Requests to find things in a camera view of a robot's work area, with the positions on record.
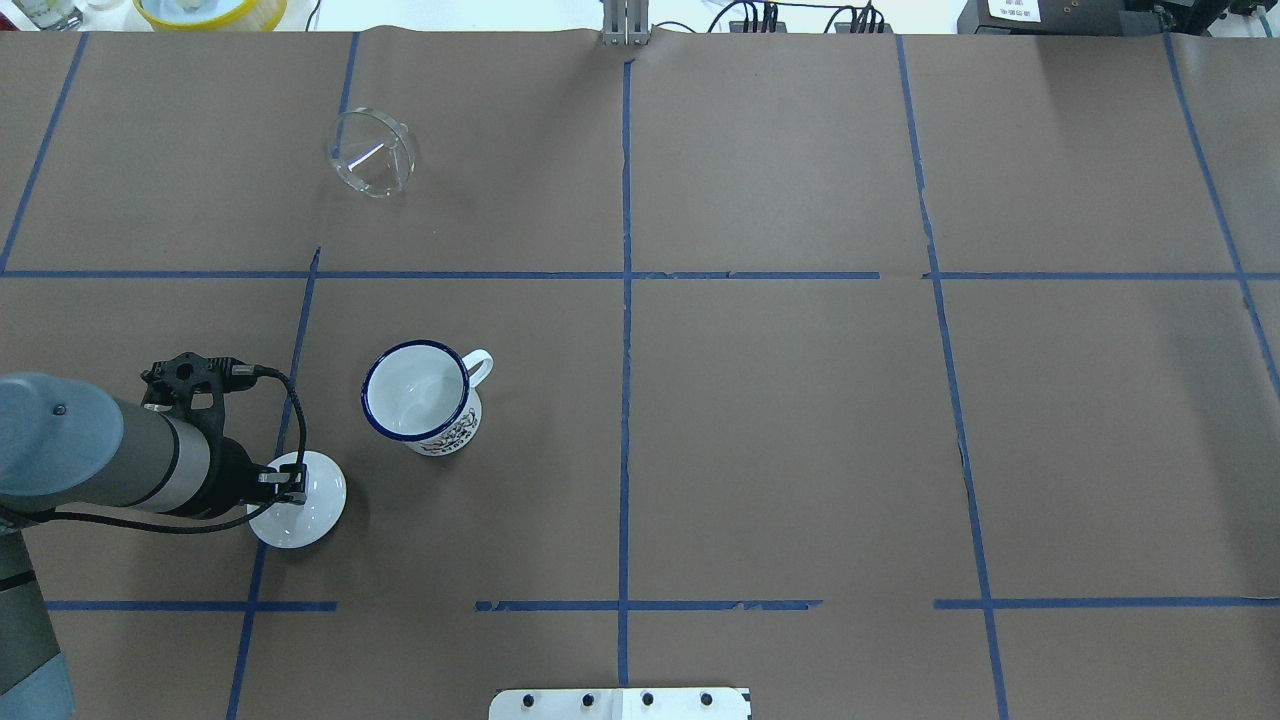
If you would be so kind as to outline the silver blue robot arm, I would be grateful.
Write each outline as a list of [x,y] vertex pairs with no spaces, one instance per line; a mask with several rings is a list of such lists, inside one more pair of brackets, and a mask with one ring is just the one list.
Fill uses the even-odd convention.
[[[146,374],[133,406],[97,386],[37,372],[3,377],[3,716],[69,719],[76,711],[24,530],[87,521],[175,536],[225,530],[238,506],[256,518],[306,498],[306,452],[282,468],[253,462],[224,434],[223,397],[268,366],[233,363],[187,380]],[[188,527],[76,512],[73,503],[189,519]]]

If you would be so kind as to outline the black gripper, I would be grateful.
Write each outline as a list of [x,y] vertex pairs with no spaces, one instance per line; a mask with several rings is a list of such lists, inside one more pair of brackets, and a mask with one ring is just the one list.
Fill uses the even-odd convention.
[[[265,468],[260,471],[242,445],[232,438],[221,438],[216,468],[205,483],[205,518],[214,519],[236,506],[262,503],[262,484],[293,486],[305,483],[305,468]],[[305,505],[303,489],[284,489],[276,493],[274,503]]]

